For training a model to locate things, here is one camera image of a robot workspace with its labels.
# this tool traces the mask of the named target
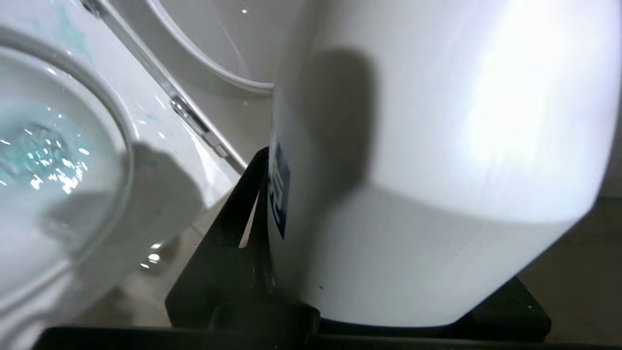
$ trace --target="tile floor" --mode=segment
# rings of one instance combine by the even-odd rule
[[[219,208],[162,249],[158,268],[137,269],[76,323],[170,326],[164,298]],[[553,321],[548,342],[622,346],[622,200],[600,199],[519,277]]]

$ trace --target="toilet bowl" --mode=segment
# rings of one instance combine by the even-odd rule
[[[0,348],[71,321],[239,174],[77,0],[0,13]]]
[[[2,47],[0,76],[0,302],[8,303],[114,227],[133,158],[122,121],[68,73]]]

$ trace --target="toilet rim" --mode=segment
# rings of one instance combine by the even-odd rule
[[[7,295],[3,296],[0,300],[0,313],[3,313],[18,307],[31,296],[43,290],[50,282],[67,272],[70,267],[79,266],[79,264],[91,255],[92,251],[94,251],[115,228],[119,219],[123,216],[131,193],[135,164],[132,145],[137,140],[133,133],[129,131],[128,121],[131,120],[131,117],[129,116],[127,108],[116,96],[115,92],[107,86],[105,79],[99,76],[97,72],[73,60],[68,54],[36,38],[22,34],[1,24],[0,47],[30,55],[56,67],[59,71],[69,74],[107,109],[121,134],[123,145],[126,149],[126,157],[123,164],[126,170],[125,180],[121,185],[122,187],[119,189],[118,205],[115,210],[109,213],[107,224],[102,226],[98,234],[88,239],[80,252],[72,257],[70,261],[63,260],[56,263],[40,276],[28,281],[23,286],[16,287]]]

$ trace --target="blue water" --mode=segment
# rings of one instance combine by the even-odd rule
[[[60,110],[0,104],[0,187],[58,187],[69,194],[88,171],[90,148],[80,127]]]

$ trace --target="white jug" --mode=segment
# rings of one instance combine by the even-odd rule
[[[456,321],[591,208],[619,1],[308,4],[277,76],[270,248],[324,318]]]

